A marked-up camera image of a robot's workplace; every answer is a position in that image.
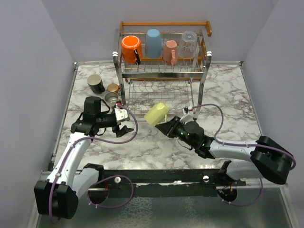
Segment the light green mug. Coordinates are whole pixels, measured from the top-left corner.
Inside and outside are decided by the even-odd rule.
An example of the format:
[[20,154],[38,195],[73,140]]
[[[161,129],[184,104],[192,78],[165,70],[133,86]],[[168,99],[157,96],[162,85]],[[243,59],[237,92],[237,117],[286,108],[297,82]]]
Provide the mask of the light green mug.
[[159,102],[155,104],[144,116],[146,122],[155,127],[162,121],[167,121],[169,107],[164,102]]

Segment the cream cup brown band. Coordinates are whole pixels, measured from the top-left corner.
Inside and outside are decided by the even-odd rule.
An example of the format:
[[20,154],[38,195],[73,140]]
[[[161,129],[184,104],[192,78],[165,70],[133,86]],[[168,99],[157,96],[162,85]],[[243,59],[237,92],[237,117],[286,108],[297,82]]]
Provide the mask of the cream cup brown band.
[[108,92],[104,96],[104,100],[106,104],[112,109],[115,104],[119,101],[119,96],[115,92]]

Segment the small copper orange cup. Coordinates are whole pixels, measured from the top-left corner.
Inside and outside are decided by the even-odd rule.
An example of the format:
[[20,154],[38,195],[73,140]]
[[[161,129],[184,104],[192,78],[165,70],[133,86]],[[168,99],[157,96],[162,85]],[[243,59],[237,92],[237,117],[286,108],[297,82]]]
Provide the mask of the small copper orange cup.
[[121,89],[120,85],[118,85],[116,83],[111,83],[107,87],[108,92],[116,93],[116,94],[119,93],[120,89]]

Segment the black faceted mug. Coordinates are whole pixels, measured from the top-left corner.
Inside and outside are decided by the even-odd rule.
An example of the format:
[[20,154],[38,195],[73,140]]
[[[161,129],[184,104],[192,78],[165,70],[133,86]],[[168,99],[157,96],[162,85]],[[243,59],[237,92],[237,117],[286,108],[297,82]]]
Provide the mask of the black faceted mug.
[[105,87],[100,75],[93,74],[87,78],[87,84],[94,94],[102,94],[105,91]]

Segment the pink ceramic mug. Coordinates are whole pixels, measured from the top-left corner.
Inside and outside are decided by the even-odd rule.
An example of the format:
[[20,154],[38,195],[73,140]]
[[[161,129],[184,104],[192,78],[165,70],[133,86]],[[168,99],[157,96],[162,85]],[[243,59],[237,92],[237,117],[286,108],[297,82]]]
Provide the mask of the pink ceramic mug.
[[163,62],[169,66],[175,66],[178,61],[178,45],[176,41],[166,41],[163,47]]

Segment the clear plastic tumbler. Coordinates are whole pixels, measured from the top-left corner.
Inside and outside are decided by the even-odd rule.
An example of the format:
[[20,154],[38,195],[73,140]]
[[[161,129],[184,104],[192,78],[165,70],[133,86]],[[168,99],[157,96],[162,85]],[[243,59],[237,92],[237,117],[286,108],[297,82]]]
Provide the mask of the clear plastic tumbler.
[[179,57],[183,59],[194,58],[197,48],[197,34],[193,31],[185,31],[179,42]]

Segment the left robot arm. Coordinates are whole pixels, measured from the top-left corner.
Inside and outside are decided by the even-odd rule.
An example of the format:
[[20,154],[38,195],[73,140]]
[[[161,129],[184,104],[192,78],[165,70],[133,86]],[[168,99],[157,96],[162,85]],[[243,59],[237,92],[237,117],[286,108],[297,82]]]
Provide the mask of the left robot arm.
[[48,215],[51,219],[71,219],[79,199],[88,188],[104,184],[105,176],[92,165],[76,174],[82,157],[93,141],[110,143],[97,137],[100,129],[114,128],[116,137],[121,137],[132,129],[120,128],[119,125],[135,116],[120,102],[102,111],[103,103],[105,100],[97,96],[85,99],[84,110],[71,126],[69,141],[59,162],[45,180],[37,181],[34,194],[40,215]]

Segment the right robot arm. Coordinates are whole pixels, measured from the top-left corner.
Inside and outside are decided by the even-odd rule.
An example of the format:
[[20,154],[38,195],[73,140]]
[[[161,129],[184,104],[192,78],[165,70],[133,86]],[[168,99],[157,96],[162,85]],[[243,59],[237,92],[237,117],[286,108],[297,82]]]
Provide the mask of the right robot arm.
[[224,165],[224,171],[218,174],[218,180],[224,186],[241,178],[260,177],[283,185],[294,168],[293,155],[267,136],[261,136],[256,141],[219,143],[215,138],[205,135],[196,121],[183,123],[177,116],[156,125],[156,128],[169,138],[185,142],[204,159],[237,159],[236,163]]

